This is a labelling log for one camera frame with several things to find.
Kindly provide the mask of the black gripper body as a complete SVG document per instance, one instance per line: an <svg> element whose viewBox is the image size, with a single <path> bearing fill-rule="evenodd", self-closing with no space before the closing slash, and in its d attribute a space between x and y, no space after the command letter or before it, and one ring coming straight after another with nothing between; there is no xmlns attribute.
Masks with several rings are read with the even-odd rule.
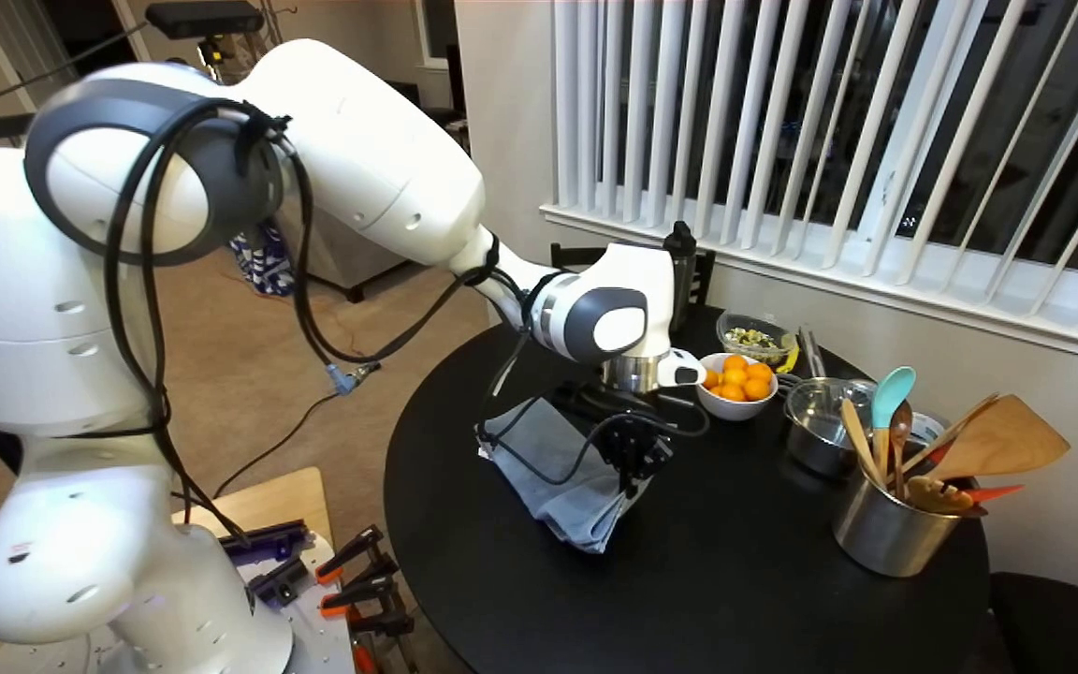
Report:
<svg viewBox="0 0 1078 674"><path fill-rule="evenodd" d="M570 385L562 403L587 424L595 453L622 481L651 480L672 458L668 424L644 399L595 385Z"/></svg>

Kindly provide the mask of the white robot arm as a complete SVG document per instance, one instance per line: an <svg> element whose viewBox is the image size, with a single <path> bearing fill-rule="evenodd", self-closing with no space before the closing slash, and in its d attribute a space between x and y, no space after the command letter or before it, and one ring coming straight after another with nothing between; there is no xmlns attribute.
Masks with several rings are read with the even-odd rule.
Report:
<svg viewBox="0 0 1078 674"><path fill-rule="evenodd" d="M612 243L580 274L481 226L474 161L324 42L284 42L230 87L118 63L53 92L0 146L0 644L108 629L134 674L291 674L300 634L167 504L178 460L152 274L278 208L451 274L497 314L629 392L697 385L668 342L672 257Z"/></svg>

